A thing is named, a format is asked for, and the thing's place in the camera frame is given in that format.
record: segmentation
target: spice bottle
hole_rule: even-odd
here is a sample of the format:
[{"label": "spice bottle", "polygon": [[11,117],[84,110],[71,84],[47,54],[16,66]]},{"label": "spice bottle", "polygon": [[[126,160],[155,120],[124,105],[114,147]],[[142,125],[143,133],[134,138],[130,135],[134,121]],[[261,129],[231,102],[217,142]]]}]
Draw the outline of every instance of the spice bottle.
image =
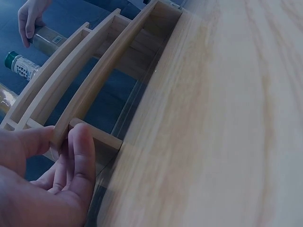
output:
[{"label": "spice bottle", "polygon": [[28,81],[30,81],[41,68],[39,65],[33,63],[29,59],[17,54],[14,51],[7,55],[4,64],[7,68],[11,69],[20,76],[25,77]]},{"label": "spice bottle", "polygon": [[51,56],[64,42],[66,38],[58,32],[51,30],[50,28],[36,27],[33,38],[29,39],[29,42],[33,46],[46,54]]},{"label": "spice bottle", "polygon": [[4,117],[13,106],[18,95],[0,83],[0,116]]}]

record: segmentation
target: wooden rack frame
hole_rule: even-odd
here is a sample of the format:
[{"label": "wooden rack frame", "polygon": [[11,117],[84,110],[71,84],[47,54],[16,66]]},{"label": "wooden rack frame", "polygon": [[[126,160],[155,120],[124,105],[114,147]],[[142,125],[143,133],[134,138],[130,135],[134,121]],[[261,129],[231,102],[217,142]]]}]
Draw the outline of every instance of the wooden rack frame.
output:
[{"label": "wooden rack frame", "polygon": [[[88,28],[89,23],[81,26],[28,83],[0,126],[10,131],[42,127],[80,70],[91,57],[96,57],[99,61],[55,126],[52,147],[60,150],[68,130],[83,122],[81,119],[114,68],[135,79],[153,70],[181,11],[154,0],[134,20],[119,13],[116,9],[93,30]],[[122,141],[93,126],[91,129],[100,153],[97,162],[104,166]]]}]

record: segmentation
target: wooden board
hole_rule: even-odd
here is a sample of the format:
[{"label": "wooden board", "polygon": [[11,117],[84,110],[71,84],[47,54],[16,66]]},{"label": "wooden board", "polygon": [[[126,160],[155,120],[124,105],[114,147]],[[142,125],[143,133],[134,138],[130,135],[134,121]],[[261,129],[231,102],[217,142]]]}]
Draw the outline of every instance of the wooden board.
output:
[{"label": "wooden board", "polygon": [[122,145],[98,226],[303,226],[302,1],[186,8]]}]

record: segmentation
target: finger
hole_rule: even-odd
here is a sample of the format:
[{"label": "finger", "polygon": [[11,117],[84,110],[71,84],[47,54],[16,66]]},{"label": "finger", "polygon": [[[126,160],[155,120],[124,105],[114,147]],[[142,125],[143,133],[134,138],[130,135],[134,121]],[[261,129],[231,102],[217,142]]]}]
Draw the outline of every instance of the finger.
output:
[{"label": "finger", "polygon": [[31,183],[44,190],[51,189],[53,187],[53,179],[55,177],[56,166],[57,163],[53,164],[53,166],[41,177],[39,177],[36,181],[31,181]]},{"label": "finger", "polygon": [[68,190],[71,184],[71,181],[74,178],[75,171],[75,156],[74,156],[74,146],[73,146],[73,135],[74,129],[70,130],[68,133],[68,139],[65,146],[67,146],[68,150],[68,159],[67,159],[67,175],[66,175],[66,186],[63,188],[63,191]]},{"label": "finger", "polygon": [[19,152],[24,152],[26,158],[29,158],[48,151],[49,142],[53,135],[53,126],[12,131],[11,133],[19,139]]},{"label": "finger", "polygon": [[27,24],[27,15],[24,15],[21,10],[18,12],[18,26],[19,26],[19,33],[23,42],[23,45],[28,48],[29,42],[27,40],[25,26]]},{"label": "finger", "polygon": [[44,27],[46,24],[43,22],[42,20],[42,16],[40,17],[37,17],[36,19],[36,25],[39,26],[39,27]]},{"label": "finger", "polygon": [[95,148],[89,127],[77,124],[73,132],[75,158],[74,179],[69,191],[78,195],[83,206],[88,209],[95,186]]},{"label": "finger", "polygon": [[53,179],[53,187],[48,191],[52,194],[59,193],[66,185],[66,154],[62,153],[56,162],[56,171]]},{"label": "finger", "polygon": [[27,24],[25,26],[25,31],[28,39],[33,38],[34,32],[35,32],[35,22],[38,17],[38,13],[36,10],[33,10],[32,8],[28,9],[28,18],[27,18]]}]

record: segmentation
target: bottle label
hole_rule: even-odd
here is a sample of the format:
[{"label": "bottle label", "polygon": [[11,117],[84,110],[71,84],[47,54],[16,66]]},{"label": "bottle label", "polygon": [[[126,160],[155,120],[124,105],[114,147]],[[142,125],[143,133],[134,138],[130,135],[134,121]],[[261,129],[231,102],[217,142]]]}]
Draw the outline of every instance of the bottle label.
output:
[{"label": "bottle label", "polygon": [[63,38],[62,38],[61,36],[57,35],[57,36],[52,40],[52,42],[53,42],[54,44],[58,44],[62,39],[63,39]]},{"label": "bottle label", "polygon": [[39,65],[33,63],[29,59],[20,57],[17,59],[14,66],[14,72],[22,77],[25,77],[28,81],[31,80],[33,73],[41,68]]}]

